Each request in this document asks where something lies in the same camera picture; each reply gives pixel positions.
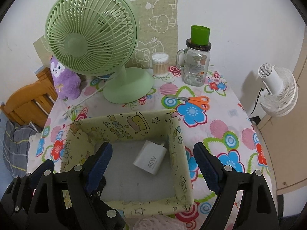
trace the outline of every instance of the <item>white 45w charger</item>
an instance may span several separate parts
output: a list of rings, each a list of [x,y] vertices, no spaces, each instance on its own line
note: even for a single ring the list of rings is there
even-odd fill
[[[163,145],[164,143],[158,145],[147,140],[133,164],[151,174],[156,175],[167,151]]]

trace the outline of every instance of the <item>scissor handle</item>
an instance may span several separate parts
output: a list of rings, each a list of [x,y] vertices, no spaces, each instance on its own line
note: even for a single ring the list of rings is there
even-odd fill
[[[209,98],[207,96],[190,97],[189,100],[198,101],[202,103],[209,103]]]
[[[203,109],[204,111],[207,111],[210,108],[209,104],[207,102],[204,102],[204,101],[200,102],[198,100],[190,100],[189,103],[192,103],[192,104],[198,106],[199,108]]]

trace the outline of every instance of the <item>gray plaid blanket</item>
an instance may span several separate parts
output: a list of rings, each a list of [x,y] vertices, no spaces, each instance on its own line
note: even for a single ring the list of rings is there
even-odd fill
[[[30,148],[29,136],[36,133],[29,125],[20,126],[18,123],[7,121],[3,140],[3,160],[13,177],[26,175]]]

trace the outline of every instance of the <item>floral tablecloth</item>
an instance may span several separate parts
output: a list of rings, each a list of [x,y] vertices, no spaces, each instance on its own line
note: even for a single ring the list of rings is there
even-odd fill
[[[252,173],[255,169],[261,170],[271,189],[270,174],[258,137],[245,110],[221,73],[214,66],[210,66],[205,85],[202,87],[186,85],[182,82],[181,75],[177,67],[169,67],[167,77],[155,78],[151,91],[132,103],[112,104],[101,92],[98,92],[74,108],[74,105],[92,95],[105,83],[98,78],[84,82],[78,99],[67,101],[58,99],[54,104],[42,132],[32,169],[37,168],[45,159],[51,159],[55,163],[55,172],[60,172],[61,159],[69,154],[69,149],[65,148],[65,140],[73,120],[171,108],[172,117],[179,121],[182,129],[182,141],[185,143],[194,195],[194,205],[189,211],[172,217],[185,222],[188,230],[201,227],[216,199],[216,195],[208,189],[194,159],[193,146],[197,142],[203,142],[211,154],[216,155],[224,165],[231,165],[237,171]],[[166,95],[169,94],[181,97],[205,95],[210,99],[210,108],[203,110],[189,102],[167,98]],[[70,117],[65,119],[63,113],[71,108],[74,109]],[[241,197],[242,193],[238,192],[226,226],[227,230],[232,229],[235,222]]]

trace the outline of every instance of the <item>white clip fan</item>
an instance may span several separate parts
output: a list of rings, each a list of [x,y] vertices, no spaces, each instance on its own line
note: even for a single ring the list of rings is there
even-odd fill
[[[263,110],[273,117],[288,114],[298,97],[297,84],[291,71],[265,63],[259,67],[258,75],[269,92],[260,102]]]

